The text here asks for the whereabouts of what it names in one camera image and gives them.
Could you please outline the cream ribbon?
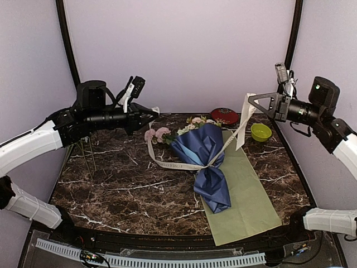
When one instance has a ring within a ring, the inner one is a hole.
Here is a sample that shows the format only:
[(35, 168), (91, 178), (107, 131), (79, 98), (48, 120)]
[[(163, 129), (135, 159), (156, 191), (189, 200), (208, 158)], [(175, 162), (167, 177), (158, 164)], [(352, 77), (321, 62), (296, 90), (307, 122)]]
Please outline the cream ribbon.
[(210, 160), (207, 164), (203, 164), (201, 161), (196, 161), (197, 154), (189, 153), (193, 157), (190, 157), (194, 161), (193, 164), (188, 164), (185, 162), (164, 162), (159, 161), (155, 157), (155, 153), (152, 147), (152, 140), (147, 140), (148, 153), (151, 159), (156, 162), (160, 167), (167, 169), (177, 169), (177, 170), (201, 170), (207, 168), (209, 166), (213, 166), (213, 163), (217, 158), (224, 152), (224, 150), (230, 145), (230, 143), (236, 139), (236, 150), (240, 149), (245, 143), (245, 129), (247, 127), (247, 123), (253, 113), (256, 110), (256, 105), (259, 104), (257, 100), (253, 100), (253, 97), (257, 97), (255, 93), (247, 93), (244, 98), (244, 103), (242, 106), (242, 117), (240, 119), (239, 127), (229, 136), (227, 141), (223, 144), (222, 148), (213, 156), (213, 159)]

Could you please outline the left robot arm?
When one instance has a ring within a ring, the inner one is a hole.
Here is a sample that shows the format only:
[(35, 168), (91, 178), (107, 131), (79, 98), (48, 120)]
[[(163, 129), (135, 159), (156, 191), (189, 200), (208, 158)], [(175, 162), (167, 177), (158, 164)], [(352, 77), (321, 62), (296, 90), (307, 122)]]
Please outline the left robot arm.
[(77, 86), (76, 101), (69, 108), (49, 115), (37, 127), (1, 144), (1, 209), (39, 222), (66, 243), (75, 243), (78, 230), (64, 209), (45, 203), (22, 190), (8, 173), (30, 160), (90, 137), (95, 131), (122, 128), (128, 135), (158, 117), (158, 112), (134, 103), (145, 85), (139, 76), (114, 95), (101, 80)]

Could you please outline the pink rose stem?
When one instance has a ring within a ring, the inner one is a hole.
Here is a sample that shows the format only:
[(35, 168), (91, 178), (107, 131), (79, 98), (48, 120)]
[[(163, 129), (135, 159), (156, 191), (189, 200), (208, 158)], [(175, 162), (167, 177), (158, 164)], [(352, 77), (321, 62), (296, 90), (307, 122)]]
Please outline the pink rose stem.
[(146, 142), (151, 141), (152, 144), (167, 144), (170, 145), (177, 137), (176, 133), (171, 132), (167, 127), (161, 127), (157, 130), (150, 128), (144, 134)]

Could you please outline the cream rose stem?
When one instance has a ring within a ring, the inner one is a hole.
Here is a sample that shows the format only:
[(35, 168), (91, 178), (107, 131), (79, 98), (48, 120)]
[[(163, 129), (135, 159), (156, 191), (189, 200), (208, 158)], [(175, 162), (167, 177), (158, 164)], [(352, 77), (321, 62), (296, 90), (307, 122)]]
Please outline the cream rose stem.
[(208, 119), (205, 116), (189, 117), (189, 118), (187, 118), (186, 123), (188, 124), (188, 128), (191, 130), (200, 128), (205, 124), (212, 124), (212, 125), (221, 127), (221, 122), (217, 122), (213, 119)]

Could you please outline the light blue wrapping paper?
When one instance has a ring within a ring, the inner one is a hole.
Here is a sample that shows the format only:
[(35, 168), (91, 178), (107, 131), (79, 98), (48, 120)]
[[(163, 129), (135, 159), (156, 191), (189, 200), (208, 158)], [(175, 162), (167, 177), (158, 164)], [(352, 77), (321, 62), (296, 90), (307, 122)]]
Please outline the light blue wrapping paper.
[(206, 123), (177, 136), (170, 146), (184, 164), (202, 166), (196, 174), (194, 192), (203, 198), (210, 210), (219, 213), (230, 208), (228, 184), (220, 170), (225, 157), (221, 128)]

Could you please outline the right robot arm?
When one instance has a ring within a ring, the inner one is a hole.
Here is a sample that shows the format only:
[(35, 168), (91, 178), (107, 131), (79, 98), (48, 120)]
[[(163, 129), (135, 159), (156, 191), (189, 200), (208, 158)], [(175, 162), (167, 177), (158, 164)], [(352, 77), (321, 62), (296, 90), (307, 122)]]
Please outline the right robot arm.
[[(314, 78), (308, 102), (294, 99), (284, 93), (267, 93), (248, 97), (249, 104), (270, 119), (308, 127), (304, 134), (315, 135), (322, 146), (334, 155), (356, 176), (356, 131), (343, 119), (334, 117), (340, 88), (332, 81)], [(349, 242), (356, 241), (356, 211), (303, 208), (301, 216), (285, 229), (285, 238), (297, 242), (309, 231), (326, 231), (345, 235)]]

